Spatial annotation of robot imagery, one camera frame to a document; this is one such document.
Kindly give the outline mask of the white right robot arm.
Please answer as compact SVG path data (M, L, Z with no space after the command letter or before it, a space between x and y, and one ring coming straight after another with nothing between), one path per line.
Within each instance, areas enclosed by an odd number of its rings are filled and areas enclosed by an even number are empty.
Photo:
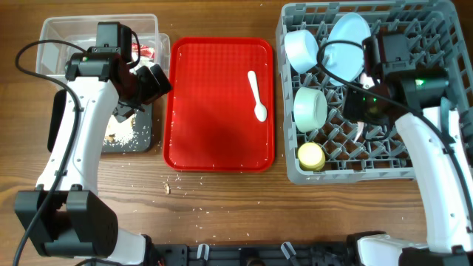
M349 41L364 56L374 81L349 83L343 116L395 128L406 146L426 216L426 243L386 233L357 236L360 265L471 265L472 173L460 133L462 114L443 68L421 69L404 35L389 33Z

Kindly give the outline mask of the light blue plate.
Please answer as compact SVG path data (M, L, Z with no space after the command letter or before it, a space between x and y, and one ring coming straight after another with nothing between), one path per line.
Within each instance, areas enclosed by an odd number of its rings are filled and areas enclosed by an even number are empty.
M351 41L362 45L362 41L370 36L370 27L365 19L357 13L348 13L336 22L328 41ZM330 44L324 56L328 58L325 67L345 81L354 81L363 71L364 52L357 46Z

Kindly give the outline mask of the yellow cup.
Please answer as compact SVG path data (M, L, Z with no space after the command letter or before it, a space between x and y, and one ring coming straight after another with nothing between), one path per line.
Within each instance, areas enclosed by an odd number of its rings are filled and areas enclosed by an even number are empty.
M326 161L321 146L313 142L302 144L297 151L297 157L301 169L305 171L320 171Z

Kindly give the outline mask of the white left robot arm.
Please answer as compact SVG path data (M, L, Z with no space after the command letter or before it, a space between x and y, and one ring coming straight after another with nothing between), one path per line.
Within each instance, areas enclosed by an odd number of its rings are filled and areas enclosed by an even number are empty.
M115 212L98 197L98 165L118 106L142 109L171 91L158 65L132 56L136 32L117 21L101 22L96 44L77 48L55 95L49 161L33 190L16 195L14 211L27 242L45 257L76 258L81 265L163 265L147 235L119 227Z

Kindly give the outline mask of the white plastic spoon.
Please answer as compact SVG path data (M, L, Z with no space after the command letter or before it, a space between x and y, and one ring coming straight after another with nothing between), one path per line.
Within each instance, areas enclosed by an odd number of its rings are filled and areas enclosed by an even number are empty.
M256 119L259 122L265 122L268 116L266 107L262 104L260 96L259 96L259 87L257 82L256 73L251 70L248 72L248 81L251 86L251 90L253 93L253 97L255 100L255 107L254 107L254 114L256 115Z

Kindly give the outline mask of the light blue bowl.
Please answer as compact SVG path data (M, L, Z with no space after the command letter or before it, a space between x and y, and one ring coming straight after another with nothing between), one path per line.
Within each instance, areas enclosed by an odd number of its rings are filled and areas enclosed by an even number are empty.
M285 35L285 52L290 65L299 73L306 73L317 64L319 46L308 30L297 30Z

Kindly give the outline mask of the green bowl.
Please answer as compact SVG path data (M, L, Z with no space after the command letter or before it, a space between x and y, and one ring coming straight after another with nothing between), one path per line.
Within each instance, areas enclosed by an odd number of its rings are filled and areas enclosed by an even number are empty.
M294 99L293 116L297 129L307 133L320 129L327 120L327 100L321 90L300 88Z

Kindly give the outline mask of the white plastic fork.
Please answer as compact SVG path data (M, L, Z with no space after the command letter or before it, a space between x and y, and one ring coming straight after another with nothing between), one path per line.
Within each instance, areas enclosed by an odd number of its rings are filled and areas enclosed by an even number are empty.
M363 133L363 130L364 130L364 126L365 126L365 123L364 122L357 122L357 132L356 132L356 135L355 135L355 138L354 138L354 142L357 142L358 139L360 138L360 136L362 135Z

